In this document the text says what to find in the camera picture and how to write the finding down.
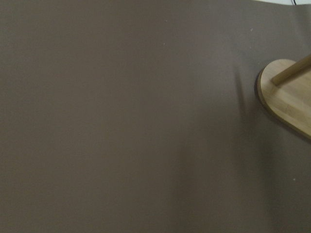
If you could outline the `wooden cup rack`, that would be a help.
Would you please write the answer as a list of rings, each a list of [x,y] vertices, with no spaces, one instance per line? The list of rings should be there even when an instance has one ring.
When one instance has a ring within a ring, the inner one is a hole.
[[[280,122],[311,138],[311,56],[278,59],[258,75],[256,92],[263,107]]]

